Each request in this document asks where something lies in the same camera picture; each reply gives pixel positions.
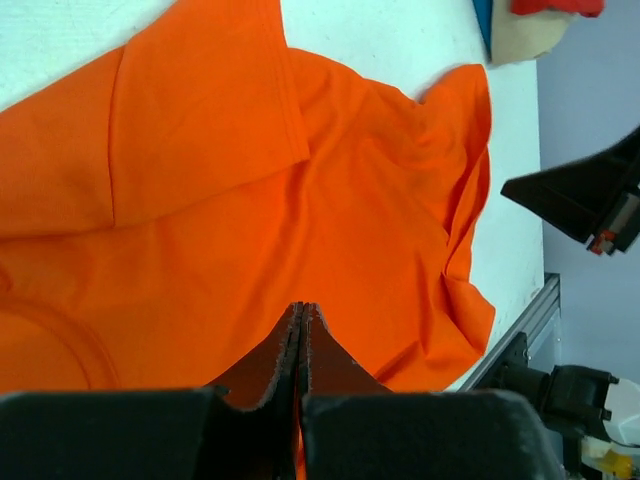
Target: orange fabric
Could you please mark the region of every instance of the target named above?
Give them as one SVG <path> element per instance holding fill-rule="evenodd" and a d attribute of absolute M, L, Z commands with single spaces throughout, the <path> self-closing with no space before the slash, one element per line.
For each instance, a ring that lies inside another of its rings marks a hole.
<path fill-rule="evenodd" d="M 421 103 L 288 49 L 276 0 L 178 0 L 0 114 L 0 391 L 210 381 L 296 300 L 396 390 L 484 352 L 481 66 Z"/>

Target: white surface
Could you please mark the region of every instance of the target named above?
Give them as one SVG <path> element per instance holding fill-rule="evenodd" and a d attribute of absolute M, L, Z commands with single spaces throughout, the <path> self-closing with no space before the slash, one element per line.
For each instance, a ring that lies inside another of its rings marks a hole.
<path fill-rule="evenodd" d="M 0 110 L 124 43 L 171 3 L 0 0 Z M 452 66 L 485 59 L 471 0 L 281 3 L 289 45 L 413 98 Z M 536 65 L 489 69 L 489 79 L 493 187 L 476 232 L 472 281 L 497 309 L 494 344 L 542 286 L 543 264 L 540 221 L 499 195 L 507 178 L 539 168 Z"/>
<path fill-rule="evenodd" d="M 623 445 L 640 445 L 640 385 L 626 378 L 609 385 L 604 408 L 611 411 L 611 421 L 604 422 L 611 440 Z"/>

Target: red component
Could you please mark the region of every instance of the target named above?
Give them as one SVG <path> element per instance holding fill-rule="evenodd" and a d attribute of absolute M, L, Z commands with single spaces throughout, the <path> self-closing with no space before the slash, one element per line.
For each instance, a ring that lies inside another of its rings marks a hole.
<path fill-rule="evenodd" d="M 543 10 L 579 13 L 583 17 L 597 17 L 605 7 L 605 0 L 513 0 L 511 13 L 531 15 Z"/>
<path fill-rule="evenodd" d="M 615 239 L 615 233 L 610 230 L 603 230 L 602 232 L 600 232 L 600 235 L 598 235 L 598 238 L 593 242 L 589 250 L 596 255 L 602 255 L 602 243 L 606 241 L 613 242 Z"/>

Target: gray wall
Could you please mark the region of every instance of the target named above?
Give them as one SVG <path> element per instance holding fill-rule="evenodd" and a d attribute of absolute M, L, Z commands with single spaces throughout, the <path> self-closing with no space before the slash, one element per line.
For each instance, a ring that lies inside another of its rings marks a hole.
<path fill-rule="evenodd" d="M 640 1 L 609 0 L 538 62 L 542 165 L 595 153 L 640 124 Z M 561 274 L 562 363 L 640 382 L 640 242 L 597 257 L 545 225 L 545 267 Z"/>

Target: black robotic clamp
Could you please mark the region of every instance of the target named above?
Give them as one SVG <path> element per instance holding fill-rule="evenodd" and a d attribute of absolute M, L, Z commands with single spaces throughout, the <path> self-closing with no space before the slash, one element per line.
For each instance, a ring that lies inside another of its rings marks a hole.
<path fill-rule="evenodd" d="M 523 397 L 392 394 L 314 304 L 202 388 L 0 397 L 3 480 L 291 480 L 302 464 L 310 480 L 564 476 Z"/>
<path fill-rule="evenodd" d="M 551 373 L 530 368 L 527 337 L 520 332 L 477 388 L 503 389 L 525 397 L 545 426 L 562 435 L 566 472 L 581 478 L 583 437 L 611 441 L 604 425 L 612 416 L 606 399 L 609 387 L 619 381 L 608 372 L 576 365 L 556 365 Z"/>
<path fill-rule="evenodd" d="M 502 195 L 588 250 L 626 252 L 640 234 L 640 126 L 595 155 L 509 180 Z"/>

